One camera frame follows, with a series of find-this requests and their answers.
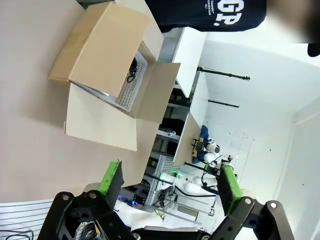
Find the cardboard box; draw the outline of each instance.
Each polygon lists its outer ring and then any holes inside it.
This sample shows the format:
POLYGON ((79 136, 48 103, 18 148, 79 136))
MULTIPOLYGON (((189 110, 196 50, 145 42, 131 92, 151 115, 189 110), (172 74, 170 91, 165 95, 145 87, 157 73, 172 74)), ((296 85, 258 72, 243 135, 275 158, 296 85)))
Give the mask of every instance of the cardboard box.
POLYGON ((162 122, 180 64, 157 63, 163 36, 154 18, 141 13, 145 1, 136 1, 140 12, 114 2, 90 6, 57 57, 49 79, 71 82, 67 135, 130 151, 154 141, 155 132, 137 132, 137 121, 162 122), (148 63, 130 112, 81 87, 117 97, 138 50, 148 63))

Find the screw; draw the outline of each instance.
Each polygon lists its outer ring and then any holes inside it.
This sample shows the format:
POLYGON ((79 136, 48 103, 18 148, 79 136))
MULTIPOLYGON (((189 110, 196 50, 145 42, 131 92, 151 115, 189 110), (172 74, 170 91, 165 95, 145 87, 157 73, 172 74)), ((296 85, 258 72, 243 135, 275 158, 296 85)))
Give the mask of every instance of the screw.
POLYGON ((63 195, 62 199, 67 201, 69 199, 69 196, 65 194, 65 195, 63 195))
POLYGON ((97 195, 94 192, 91 192, 89 194, 90 198, 95 199, 97 197, 97 195))
POLYGON ((250 203, 251 203, 251 200, 250 200, 249 198, 246 198, 246 199, 244 200, 244 202, 245 202, 246 204, 250 204, 250 203))
POLYGON ((133 233, 132 235, 134 236, 135 239, 141 240, 141 237, 138 233, 133 233))

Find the beige table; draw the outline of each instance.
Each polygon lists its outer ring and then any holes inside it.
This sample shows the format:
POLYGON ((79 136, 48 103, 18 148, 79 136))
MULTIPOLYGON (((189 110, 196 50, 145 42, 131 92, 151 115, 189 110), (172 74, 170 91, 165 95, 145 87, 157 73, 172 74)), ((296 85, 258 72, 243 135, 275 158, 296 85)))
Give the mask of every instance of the beige table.
POLYGON ((69 83, 48 73, 83 9, 75 0, 5 0, 0 8, 0 202, 82 192, 123 161, 126 185, 141 181, 158 124, 137 119, 137 151, 64 135, 69 83))

